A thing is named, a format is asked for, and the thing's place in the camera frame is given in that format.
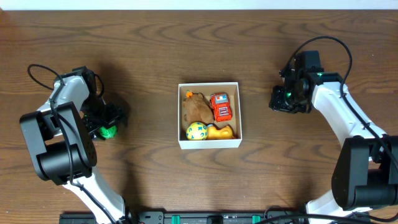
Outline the green round toy disc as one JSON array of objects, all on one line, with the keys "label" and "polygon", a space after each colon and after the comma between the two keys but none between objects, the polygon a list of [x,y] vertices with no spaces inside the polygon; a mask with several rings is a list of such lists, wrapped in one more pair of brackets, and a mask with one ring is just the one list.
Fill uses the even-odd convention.
[{"label": "green round toy disc", "polygon": [[101,127],[98,130],[99,135],[101,137],[104,137],[105,139],[114,138],[117,132],[118,132],[117,126],[112,126],[110,128]]}]

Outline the white cardboard box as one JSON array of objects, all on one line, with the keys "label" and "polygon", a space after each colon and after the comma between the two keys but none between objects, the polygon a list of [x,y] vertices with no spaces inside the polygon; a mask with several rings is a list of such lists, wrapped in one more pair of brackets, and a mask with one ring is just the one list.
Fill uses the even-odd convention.
[{"label": "white cardboard box", "polygon": [[237,148],[242,140],[237,82],[179,84],[181,149]]}]

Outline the red toy truck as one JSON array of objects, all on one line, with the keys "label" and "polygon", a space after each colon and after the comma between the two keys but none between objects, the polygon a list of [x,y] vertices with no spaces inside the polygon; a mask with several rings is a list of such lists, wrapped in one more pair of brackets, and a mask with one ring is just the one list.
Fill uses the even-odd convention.
[{"label": "red toy truck", "polygon": [[216,122],[230,121],[233,118],[229,96],[227,93],[211,95],[210,106]]}]

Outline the orange duck toy blue cap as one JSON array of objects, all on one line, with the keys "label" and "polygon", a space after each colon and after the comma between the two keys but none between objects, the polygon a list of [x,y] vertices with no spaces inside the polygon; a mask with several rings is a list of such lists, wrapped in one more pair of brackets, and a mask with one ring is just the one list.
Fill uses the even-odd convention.
[{"label": "orange duck toy blue cap", "polygon": [[234,139],[233,130],[230,126],[225,126],[218,129],[215,125],[209,124],[207,126],[208,130],[208,140],[227,140]]}]

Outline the brown plush bear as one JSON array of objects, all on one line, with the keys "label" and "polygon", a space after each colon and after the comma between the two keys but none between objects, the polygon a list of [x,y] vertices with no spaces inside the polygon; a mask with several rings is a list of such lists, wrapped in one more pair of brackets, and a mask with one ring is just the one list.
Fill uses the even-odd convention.
[{"label": "brown plush bear", "polygon": [[186,92],[182,106],[185,108],[184,120],[188,124],[201,122],[210,124],[214,122],[213,112],[206,98],[201,93]]}]

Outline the yellow ball with blue letters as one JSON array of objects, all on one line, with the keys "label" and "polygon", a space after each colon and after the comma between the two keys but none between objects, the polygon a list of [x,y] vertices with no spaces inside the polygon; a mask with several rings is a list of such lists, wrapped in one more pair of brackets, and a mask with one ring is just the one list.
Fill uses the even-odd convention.
[{"label": "yellow ball with blue letters", "polygon": [[201,122],[194,122],[187,128],[186,137],[190,141],[206,140],[208,137],[208,128]]}]

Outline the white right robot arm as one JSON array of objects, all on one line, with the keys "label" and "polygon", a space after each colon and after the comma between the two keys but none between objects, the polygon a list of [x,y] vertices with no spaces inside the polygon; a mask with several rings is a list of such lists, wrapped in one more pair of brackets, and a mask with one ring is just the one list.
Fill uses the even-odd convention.
[{"label": "white right robot arm", "polygon": [[318,110],[341,144],[331,190],[309,201],[309,223],[349,222],[351,215],[397,205],[397,137],[376,126],[349,94],[338,73],[292,72],[272,89],[274,111]]}]

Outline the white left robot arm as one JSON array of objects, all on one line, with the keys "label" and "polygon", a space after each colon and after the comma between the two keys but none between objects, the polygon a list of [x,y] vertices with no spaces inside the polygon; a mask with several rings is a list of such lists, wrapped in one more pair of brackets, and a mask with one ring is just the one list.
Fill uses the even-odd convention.
[{"label": "white left robot arm", "polygon": [[96,223],[137,223],[137,218],[100,174],[93,140],[115,134],[127,121],[122,107],[105,103],[99,75],[87,67],[56,74],[48,100],[19,124],[40,179],[73,192]]}]

